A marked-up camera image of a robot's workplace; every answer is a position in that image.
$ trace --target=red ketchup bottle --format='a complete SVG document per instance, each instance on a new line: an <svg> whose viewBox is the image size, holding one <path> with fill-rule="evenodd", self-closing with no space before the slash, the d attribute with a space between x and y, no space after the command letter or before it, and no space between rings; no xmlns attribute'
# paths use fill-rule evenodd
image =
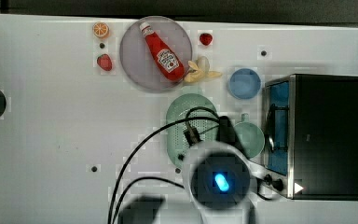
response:
<svg viewBox="0 0 358 224"><path fill-rule="evenodd" d="M147 22L142 23L139 28L145 37L147 46L161 73L171 81L183 78L185 68L176 57L175 53L162 41Z"/></svg>

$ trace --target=black microwave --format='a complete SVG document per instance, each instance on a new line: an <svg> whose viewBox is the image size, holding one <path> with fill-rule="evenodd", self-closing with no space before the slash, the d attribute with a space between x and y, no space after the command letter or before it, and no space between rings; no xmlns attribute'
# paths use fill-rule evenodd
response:
<svg viewBox="0 0 358 224"><path fill-rule="evenodd" d="M290 199L358 200L358 77L266 83L263 185Z"/></svg>

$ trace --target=round plate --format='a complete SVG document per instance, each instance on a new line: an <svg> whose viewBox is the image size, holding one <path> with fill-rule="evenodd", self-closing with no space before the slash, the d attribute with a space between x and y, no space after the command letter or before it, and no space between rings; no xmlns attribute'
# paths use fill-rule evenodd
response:
<svg viewBox="0 0 358 224"><path fill-rule="evenodd" d="M258 74L247 68L236 71L228 82L231 94L239 99L247 100L255 97L261 87Z"/></svg>
<svg viewBox="0 0 358 224"><path fill-rule="evenodd" d="M202 95L196 93L188 93L176 98L170 105L167 111L166 120L167 123L174 122L179 119L184 119L186 113L191 108L196 106L204 106L212 109L216 112L216 108L210 100L205 98ZM196 110L190 114L190 117L209 117L214 118L209 112L203 110ZM190 125L197 128L200 133L201 140L214 140L217 134L217 128L212 129L217 126L217 124L210 120L191 120ZM189 144L183 134L183 131L186 129L184 123L174 125L167 130L167 152L172 163L177 167L182 167L182 162L179 160L178 156L180 154L186 155L187 150L189 149Z"/></svg>
<svg viewBox="0 0 358 224"><path fill-rule="evenodd" d="M188 71L192 59L192 47L186 31L173 20L165 17L145 17L134 23L124 34L120 45L120 61L127 76L137 85L149 91L167 91L180 83L168 80L159 71L145 38L139 29L148 22L159 37L173 50Z"/></svg>
<svg viewBox="0 0 358 224"><path fill-rule="evenodd" d="M245 121L236 124L234 130L245 148L247 158L251 159L260 154L264 148L265 140L263 132L256 125Z"/></svg>

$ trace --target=blue bowl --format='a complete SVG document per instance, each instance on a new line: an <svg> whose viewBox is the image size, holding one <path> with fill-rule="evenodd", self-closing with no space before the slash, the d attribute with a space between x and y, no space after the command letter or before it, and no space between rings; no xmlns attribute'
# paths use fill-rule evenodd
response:
<svg viewBox="0 0 358 224"><path fill-rule="evenodd" d="M239 99L248 100L255 97L261 88L261 81L258 74L247 68L242 68L232 74L228 89L230 93Z"/></svg>

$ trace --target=ketchup label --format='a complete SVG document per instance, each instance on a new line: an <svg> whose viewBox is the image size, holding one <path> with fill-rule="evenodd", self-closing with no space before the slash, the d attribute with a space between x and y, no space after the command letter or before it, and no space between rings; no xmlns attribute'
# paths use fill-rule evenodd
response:
<svg viewBox="0 0 358 224"><path fill-rule="evenodd" d="M158 63L167 71L171 72L173 69L179 67L175 55L168 49L162 49L158 54Z"/></svg>
<svg viewBox="0 0 358 224"><path fill-rule="evenodd" d="M142 34L144 35L144 37L146 37L147 35L151 35L153 33L154 33L154 31L152 30L152 28L150 26L147 26L146 28L144 28L142 30Z"/></svg>

